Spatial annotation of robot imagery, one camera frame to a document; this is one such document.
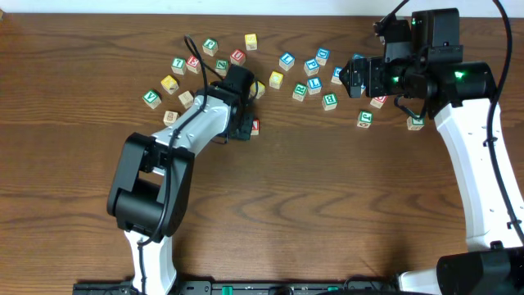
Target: white wall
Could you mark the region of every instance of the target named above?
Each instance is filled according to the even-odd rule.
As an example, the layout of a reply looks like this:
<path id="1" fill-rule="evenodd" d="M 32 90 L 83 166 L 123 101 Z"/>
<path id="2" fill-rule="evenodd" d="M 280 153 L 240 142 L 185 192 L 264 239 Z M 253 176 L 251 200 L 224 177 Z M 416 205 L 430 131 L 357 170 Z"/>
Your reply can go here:
<path id="1" fill-rule="evenodd" d="M 524 1 L 500 0 L 510 17 L 524 17 Z M 5 12 L 169 13 L 220 15 L 384 16 L 400 0 L 0 0 Z M 411 0 L 411 11 L 457 7 L 461 16 L 499 17 L 491 0 Z"/>

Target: white background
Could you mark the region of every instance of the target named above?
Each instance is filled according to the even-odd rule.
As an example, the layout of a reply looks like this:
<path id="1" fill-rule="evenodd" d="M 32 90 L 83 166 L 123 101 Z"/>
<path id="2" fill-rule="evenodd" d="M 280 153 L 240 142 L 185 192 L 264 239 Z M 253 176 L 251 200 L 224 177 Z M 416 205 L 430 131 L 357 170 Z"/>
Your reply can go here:
<path id="1" fill-rule="evenodd" d="M 524 17 L 524 1 L 501 0 L 510 17 Z M 384 16 L 400 0 L 0 0 L 5 12 L 169 13 L 290 16 Z M 411 0 L 412 11 L 457 7 L 461 16 L 499 17 L 491 0 Z"/>

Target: green light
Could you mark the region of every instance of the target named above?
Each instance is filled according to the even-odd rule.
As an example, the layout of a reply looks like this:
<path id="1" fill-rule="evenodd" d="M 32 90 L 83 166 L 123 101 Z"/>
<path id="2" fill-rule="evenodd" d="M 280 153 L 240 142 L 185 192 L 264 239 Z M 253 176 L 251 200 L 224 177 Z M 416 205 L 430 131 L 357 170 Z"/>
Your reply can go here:
<path id="1" fill-rule="evenodd" d="M 462 79 L 464 75 L 465 74 L 463 72 L 455 72 L 455 77 L 457 77 L 457 79 Z"/>

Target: brown wood surface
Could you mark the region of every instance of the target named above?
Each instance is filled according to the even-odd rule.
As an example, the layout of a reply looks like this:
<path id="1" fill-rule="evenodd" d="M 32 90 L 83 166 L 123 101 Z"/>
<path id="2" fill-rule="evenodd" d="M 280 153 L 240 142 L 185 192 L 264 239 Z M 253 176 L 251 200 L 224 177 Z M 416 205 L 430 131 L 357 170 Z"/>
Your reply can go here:
<path id="1" fill-rule="evenodd" d="M 258 51 L 245 66 L 268 86 L 283 52 L 296 57 L 280 90 L 256 102 L 260 135 L 211 144 L 196 159 L 189 208 L 176 233 L 174 263 L 217 280 L 344 279 L 433 267 L 466 250 L 462 204 L 446 147 L 433 122 L 406 129 L 389 99 L 381 109 L 331 84 L 353 53 L 379 55 L 378 17 L 5 15 L 0 23 L 0 293 L 67 294 L 79 280 L 133 275 L 131 251 L 106 198 L 124 140 L 163 128 L 165 110 L 202 78 L 177 75 L 173 96 L 160 81 L 173 57 L 219 41 L 215 58 Z M 505 53 L 501 20 L 461 23 L 467 61 L 487 61 L 498 79 Z M 524 186 L 524 21 L 513 20 L 513 63 L 502 97 L 503 126 Z M 321 96 L 291 99 L 304 61 L 332 50 Z M 157 89 L 164 102 L 141 99 Z M 420 102 L 412 107 L 419 108 Z M 372 110 L 370 129 L 356 125 Z"/>

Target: wood grain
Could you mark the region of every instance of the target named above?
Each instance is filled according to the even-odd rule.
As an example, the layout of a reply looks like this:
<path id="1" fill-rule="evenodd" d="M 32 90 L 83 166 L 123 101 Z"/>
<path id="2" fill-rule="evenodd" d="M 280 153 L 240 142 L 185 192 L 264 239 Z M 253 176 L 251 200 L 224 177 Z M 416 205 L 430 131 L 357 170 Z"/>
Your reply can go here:
<path id="1" fill-rule="evenodd" d="M 176 98 L 202 86 L 188 72 L 173 96 L 160 81 L 173 57 L 212 37 L 227 58 L 257 33 L 245 66 L 266 86 L 285 51 L 296 65 L 280 90 L 257 101 L 260 135 L 210 145 L 196 160 L 189 208 L 176 233 L 181 273 L 217 280 L 344 279 L 433 267 L 466 250 L 459 190 L 445 145 L 429 122 L 409 132 L 386 102 L 349 99 L 329 83 L 354 52 L 382 53 L 378 17 L 6 15 L 0 23 L 0 290 L 67 294 L 79 280 L 133 275 L 131 251 L 106 198 L 124 140 L 163 128 Z M 466 60 L 504 60 L 500 20 L 461 23 Z M 518 183 L 524 184 L 524 21 L 513 20 L 513 62 L 502 97 L 503 126 Z M 332 50 L 321 96 L 291 98 L 306 81 L 303 62 Z M 149 109 L 141 96 L 157 89 Z M 420 102 L 412 102 L 420 107 Z M 370 129 L 356 125 L 372 110 Z"/>

